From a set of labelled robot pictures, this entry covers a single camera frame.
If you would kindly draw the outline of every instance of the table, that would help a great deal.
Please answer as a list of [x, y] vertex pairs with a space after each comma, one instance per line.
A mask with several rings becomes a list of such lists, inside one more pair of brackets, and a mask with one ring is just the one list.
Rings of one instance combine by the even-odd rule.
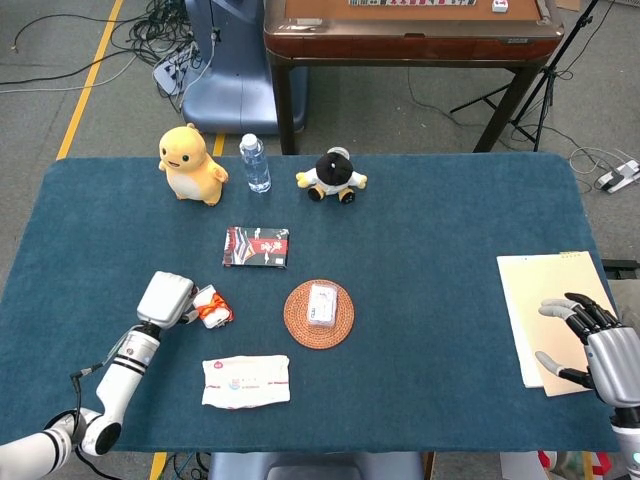
[[349, 6], [347, 0], [269, 0], [264, 37], [283, 154], [296, 151], [289, 71], [300, 65], [507, 68], [510, 87], [478, 140], [490, 151], [562, 40], [554, 0], [518, 0], [505, 14], [474, 6]]
[[[156, 270], [213, 283], [236, 319], [162, 335], [125, 416], [119, 450], [613, 450], [594, 395], [547, 398], [522, 384], [497, 255], [598, 254], [566, 160], [550, 154], [354, 155], [367, 189], [314, 203], [272, 157], [271, 191], [249, 191], [224, 157], [221, 203], [175, 199], [157, 158], [68, 159], [44, 178], [0, 303], [0, 444], [73, 408], [68, 374], [101, 360], [137, 322]], [[460, 175], [459, 172], [473, 172]], [[291, 231], [286, 270], [222, 266], [230, 225]], [[313, 278], [344, 286], [354, 329], [313, 351], [288, 334], [287, 295]], [[201, 405], [201, 362], [285, 354], [291, 401]], [[83, 402], [102, 374], [83, 381]]]

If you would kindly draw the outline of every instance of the book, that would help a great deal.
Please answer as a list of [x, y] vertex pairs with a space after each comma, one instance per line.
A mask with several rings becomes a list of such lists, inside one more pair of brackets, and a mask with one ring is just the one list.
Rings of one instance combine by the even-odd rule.
[[545, 317], [538, 308], [543, 300], [574, 292], [614, 312], [591, 255], [567, 252], [497, 260], [525, 386], [544, 387], [548, 396], [584, 391], [580, 385], [548, 372], [534, 355], [540, 350], [561, 365], [585, 370], [587, 358], [578, 337], [562, 319]]
[[222, 264], [286, 268], [288, 254], [286, 228], [229, 227]]

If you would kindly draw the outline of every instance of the robotic arm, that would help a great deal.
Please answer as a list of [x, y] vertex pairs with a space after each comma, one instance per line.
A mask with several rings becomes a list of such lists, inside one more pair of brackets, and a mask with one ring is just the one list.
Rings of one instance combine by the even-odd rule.
[[539, 312], [562, 318], [578, 336], [587, 355], [586, 372], [558, 365], [544, 352], [538, 361], [554, 375], [594, 389], [614, 408], [611, 427], [616, 434], [632, 480], [640, 480], [640, 339], [609, 311], [585, 295], [545, 300]]
[[0, 445], [0, 480], [44, 477], [62, 467], [76, 446], [89, 455], [107, 453], [120, 437], [129, 401], [160, 345], [160, 332], [197, 318], [197, 312], [185, 315], [197, 291], [191, 280], [156, 272], [138, 305], [141, 323], [123, 335], [104, 362], [71, 376], [79, 393], [79, 379], [113, 359], [96, 390], [104, 413], [80, 408], [78, 402], [79, 410], [62, 412], [43, 431]]

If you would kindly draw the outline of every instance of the tripod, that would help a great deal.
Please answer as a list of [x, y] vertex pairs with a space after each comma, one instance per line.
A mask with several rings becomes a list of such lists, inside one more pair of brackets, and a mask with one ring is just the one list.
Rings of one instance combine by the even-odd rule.
[[[516, 115], [516, 118], [513, 120], [509, 120], [509, 123], [513, 125], [518, 132], [522, 133], [528, 140], [533, 142], [534, 152], [538, 151], [538, 147], [540, 146], [540, 137], [542, 135], [542, 127], [544, 125], [544, 120], [547, 116], [547, 113], [549, 112], [549, 107], [553, 106], [553, 87], [555, 84], [556, 77], [558, 76], [558, 73], [557, 73], [558, 63], [562, 59], [563, 55], [565, 54], [565, 52], [567, 51], [567, 49], [569, 48], [569, 46], [571, 45], [575, 37], [578, 35], [578, 32], [593, 21], [593, 16], [591, 15], [591, 12], [593, 11], [597, 3], [598, 3], [598, 0], [590, 1], [589, 6], [582, 13], [582, 15], [580, 15], [580, 18], [578, 18], [578, 21], [576, 22], [575, 26], [567, 36], [567, 39], [562, 44], [558, 52], [555, 54], [555, 56], [551, 60], [551, 63], [549, 63], [549, 65], [547, 65], [546, 67], [542, 68], [542, 78], [540, 78], [535, 88], [533, 89], [533, 91], [531, 92], [527, 100], [524, 102], [524, 105], [520, 109], [520, 112], [518, 113], [518, 115]], [[540, 118], [538, 120], [538, 129], [536, 130], [535, 135], [532, 135], [520, 126], [520, 121], [522, 120], [522, 117], [524, 117], [524, 115], [526, 114], [527, 109], [531, 106], [531, 104], [535, 100], [536, 95], [538, 95], [538, 92], [540, 92], [542, 87], [545, 87], [545, 90], [544, 90], [544, 97], [542, 99], [542, 108], [540, 110]], [[495, 103], [491, 101], [489, 97], [497, 93], [500, 93], [506, 90], [507, 88], [509, 88], [509, 85], [504, 85], [496, 90], [493, 90], [492, 92], [487, 93], [486, 95], [483, 95], [482, 97], [476, 98], [475, 100], [471, 100], [470, 102], [467, 102], [464, 105], [460, 105], [459, 107], [454, 108], [449, 113], [453, 114], [459, 110], [467, 108], [478, 102], [485, 102], [487, 105], [489, 105], [491, 108], [495, 110], [497, 106]]]

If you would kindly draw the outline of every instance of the water bottle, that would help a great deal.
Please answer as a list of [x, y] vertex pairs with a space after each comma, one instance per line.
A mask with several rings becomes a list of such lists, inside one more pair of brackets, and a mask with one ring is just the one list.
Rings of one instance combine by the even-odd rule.
[[247, 133], [240, 142], [240, 153], [247, 171], [249, 188], [254, 192], [264, 193], [271, 188], [269, 163], [264, 154], [264, 145], [253, 133]]

